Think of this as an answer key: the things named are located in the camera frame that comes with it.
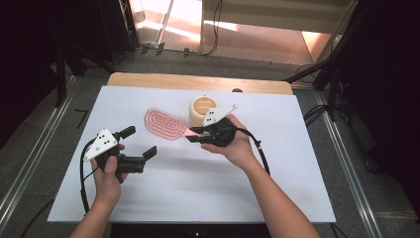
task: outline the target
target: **white sheet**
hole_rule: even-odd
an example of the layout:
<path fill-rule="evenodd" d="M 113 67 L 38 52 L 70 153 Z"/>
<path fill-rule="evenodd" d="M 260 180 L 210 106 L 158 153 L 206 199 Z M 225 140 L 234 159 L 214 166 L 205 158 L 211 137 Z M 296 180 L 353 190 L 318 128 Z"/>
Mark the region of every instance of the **white sheet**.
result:
<path fill-rule="evenodd" d="M 140 156 L 157 146 L 142 174 L 129 174 L 110 221 L 147 223 L 263 222 L 245 174 L 224 157 L 210 154 L 185 138 L 168 141 L 149 133 L 143 124 L 150 107 L 188 120 L 189 103 L 208 95 L 220 106 L 238 105 L 237 116 L 262 141 L 271 176 L 312 222 L 335 222 L 319 166 L 293 95 L 234 93 L 140 87 L 102 87 L 62 181 L 48 221 L 78 222 L 84 210 L 80 198 L 79 158 L 84 145 L 104 127 L 117 132 L 136 126 L 121 140 L 122 153 Z M 260 155 L 253 144 L 257 158 Z M 85 163 L 84 173 L 91 172 Z M 95 189 L 86 180 L 89 204 Z"/>

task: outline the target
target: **person's right hand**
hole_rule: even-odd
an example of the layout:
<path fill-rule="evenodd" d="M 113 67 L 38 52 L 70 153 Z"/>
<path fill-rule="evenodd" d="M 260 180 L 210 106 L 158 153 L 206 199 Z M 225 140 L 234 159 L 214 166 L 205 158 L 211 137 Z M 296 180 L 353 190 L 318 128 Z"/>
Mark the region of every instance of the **person's right hand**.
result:
<path fill-rule="evenodd" d="M 234 115 L 226 116 L 236 127 L 247 129 Z M 237 131 L 235 140 L 227 147 L 218 147 L 203 143 L 201 148 L 211 153 L 224 155 L 232 164 L 244 170 L 248 165 L 257 161 L 250 143 L 250 137 Z"/>

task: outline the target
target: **metal frame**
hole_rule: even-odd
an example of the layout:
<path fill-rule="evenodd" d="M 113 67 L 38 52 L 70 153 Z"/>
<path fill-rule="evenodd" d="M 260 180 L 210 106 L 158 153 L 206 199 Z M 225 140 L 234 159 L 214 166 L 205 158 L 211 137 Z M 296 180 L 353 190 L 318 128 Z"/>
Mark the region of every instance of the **metal frame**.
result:
<path fill-rule="evenodd" d="M 72 76 L 69 79 L 67 83 L 67 97 L 64 98 L 63 102 L 61 103 L 61 106 L 57 107 L 52 112 L 52 115 L 49 121 L 47 122 L 47 125 L 44 128 L 43 132 L 41 133 L 37 143 L 32 149 L 31 154 L 26 159 L 24 165 L 22 166 L 21 170 L 16 176 L 11 187 L 7 191 L 6 195 L 3 197 L 0 204 L 0 236 L 3 233 L 10 217 L 12 216 L 13 211 L 18 205 L 18 202 L 22 197 L 32 175 L 37 169 L 38 163 L 43 157 L 43 154 L 55 133 L 55 129 L 61 121 L 62 116 L 64 115 L 68 104 L 70 103 L 71 98 L 73 97 L 73 91 L 78 82 L 79 78 L 77 78 L 76 76 Z"/>

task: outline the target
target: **gray carpet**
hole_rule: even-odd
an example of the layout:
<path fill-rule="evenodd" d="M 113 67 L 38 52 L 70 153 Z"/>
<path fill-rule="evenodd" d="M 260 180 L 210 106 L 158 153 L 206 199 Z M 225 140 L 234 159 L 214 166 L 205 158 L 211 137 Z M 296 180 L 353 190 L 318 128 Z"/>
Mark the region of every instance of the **gray carpet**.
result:
<path fill-rule="evenodd" d="M 176 53 L 163 53 L 162 56 L 155 57 L 152 51 L 145 55 L 131 55 L 116 67 L 119 71 L 127 72 L 269 80 L 285 79 L 293 75 L 297 69 L 297 65 L 248 59 L 194 56 L 184 58 L 183 55 Z M 82 126 L 77 128 L 83 115 L 75 109 L 91 110 L 100 87 L 107 83 L 108 77 L 109 73 L 104 69 L 90 68 L 86 75 L 78 80 L 74 97 L 1 237 L 19 237 L 25 226 L 50 200 L 50 196 L 59 189 L 85 123 L 84 121 Z M 298 98 L 302 115 L 316 105 L 315 93 L 311 89 L 295 88 L 293 92 Z M 54 104 L 55 92 L 52 92 L 1 150 L 0 192 L 3 195 L 12 185 L 20 167 L 30 154 L 53 111 Z M 381 215 L 377 219 L 384 237 L 419 237 L 420 226 L 415 224 L 415 218 L 410 216 L 412 209 L 399 184 L 385 175 L 374 175 L 368 172 L 364 165 L 363 153 L 352 131 L 342 121 L 338 124 L 371 206 Z M 309 126 L 308 132 L 325 185 L 333 200 L 337 226 L 348 237 L 368 237 L 324 120 L 320 117 Z M 75 224 L 47 222 L 50 209 L 51 207 L 47 208 L 35 221 L 27 237 L 65 237 L 71 233 Z M 322 237 L 335 237 L 330 224 L 316 224 L 316 227 Z M 110 227 L 108 227 L 106 235 L 109 236 L 110 232 Z"/>

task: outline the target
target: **table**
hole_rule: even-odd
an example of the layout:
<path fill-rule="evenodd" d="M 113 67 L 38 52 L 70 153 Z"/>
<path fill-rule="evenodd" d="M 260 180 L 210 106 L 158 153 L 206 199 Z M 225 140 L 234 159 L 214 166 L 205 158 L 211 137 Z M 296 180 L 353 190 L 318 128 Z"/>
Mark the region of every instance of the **table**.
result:
<path fill-rule="evenodd" d="M 245 93 L 230 92 L 232 88 L 241 88 Z M 126 145 L 123 153 L 139 156 L 157 145 L 157 155 L 147 162 L 142 174 L 130 174 L 123 183 L 122 197 L 110 217 L 111 222 L 263 223 L 257 200 L 241 170 L 224 157 L 202 150 L 198 144 L 184 138 L 167 141 L 150 134 L 143 126 L 143 116 L 149 107 L 157 106 L 187 118 L 190 101 L 203 94 L 215 98 L 221 106 L 233 102 L 238 105 L 234 114 L 262 141 L 271 176 L 309 220 L 335 222 L 290 85 L 278 81 L 149 73 L 113 73 L 108 85 L 102 87 L 48 221 L 78 222 L 83 217 L 78 167 L 81 149 L 87 141 L 104 126 L 114 132 L 135 125 L 136 134 L 121 141 Z M 90 165 L 85 165 L 85 174 L 90 171 Z M 93 179 L 87 179 L 89 204 L 94 198 L 94 187 Z"/>

